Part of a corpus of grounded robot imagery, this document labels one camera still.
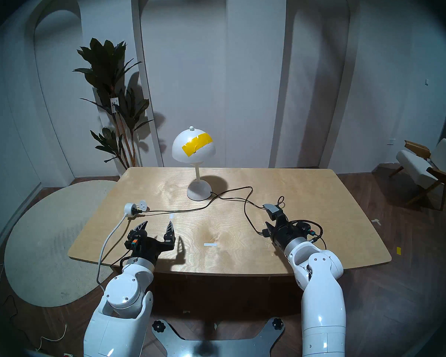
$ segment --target rug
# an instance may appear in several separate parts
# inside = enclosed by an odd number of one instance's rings
[[[57,307],[97,287],[97,265],[72,260],[67,253],[115,184],[92,180],[70,185],[45,197],[20,218],[8,238],[4,264],[8,282],[21,299],[35,306]],[[110,267],[101,266],[99,281],[111,274]]]

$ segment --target chair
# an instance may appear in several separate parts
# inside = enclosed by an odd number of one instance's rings
[[[423,191],[408,201],[406,205],[420,200],[443,184],[441,199],[441,211],[443,211],[446,199],[446,139],[442,139],[433,152],[430,152],[427,147],[409,140],[405,140],[405,148],[414,153],[405,150],[397,153],[397,160],[401,166],[390,174],[390,178],[406,169],[413,181],[423,188]]]

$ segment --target table top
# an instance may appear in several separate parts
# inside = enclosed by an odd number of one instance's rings
[[[339,178],[329,169],[302,168],[200,168],[215,193],[244,186],[254,188],[250,200],[262,206],[276,204],[284,196],[284,213],[289,220],[319,223],[327,249],[334,252],[345,269],[391,261],[391,256],[372,223]],[[69,249],[68,256],[97,263],[104,240],[122,218],[124,205],[145,200],[150,210],[181,210],[205,206],[186,195],[195,180],[194,168],[129,168],[109,192],[93,217]],[[243,197],[249,189],[225,193]],[[261,231],[267,213],[250,204],[246,212]],[[148,220],[149,236],[162,241],[170,217],[175,230],[175,249],[163,252],[155,272],[213,275],[284,275],[293,271],[284,255],[269,238],[253,230],[243,212],[243,202],[216,199],[209,207],[194,212],[148,213],[126,219],[109,239],[104,265],[119,265],[126,253],[124,242],[130,229]],[[324,248],[321,240],[319,248]]]

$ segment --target table lamp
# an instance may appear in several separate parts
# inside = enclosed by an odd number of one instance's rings
[[[212,195],[212,187],[204,180],[200,180],[198,167],[216,152],[215,144],[203,130],[190,127],[184,130],[174,140],[172,157],[179,161],[195,166],[196,180],[187,188],[187,196],[194,201],[203,201]]]

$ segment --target wooden chair frame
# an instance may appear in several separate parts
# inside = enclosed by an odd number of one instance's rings
[[[431,152],[429,151],[429,148],[426,146],[423,146],[421,144],[410,142],[409,140],[405,140],[405,148],[409,149],[410,151],[414,152],[417,156],[427,160],[431,156]],[[390,178],[399,173],[403,170],[403,166],[400,166],[398,169],[396,169],[394,172],[390,174]],[[426,196],[429,192],[431,192],[434,188],[436,188],[440,184],[444,184],[443,187],[443,196],[441,198],[441,208],[440,210],[443,211],[444,208],[444,202],[446,200],[446,172],[441,171],[437,168],[429,167],[426,169],[428,173],[430,173],[432,176],[434,176],[437,181],[435,181],[432,185],[430,185],[428,188],[424,189],[420,194],[409,200],[405,206],[409,206],[416,201],[419,201],[424,196]]]

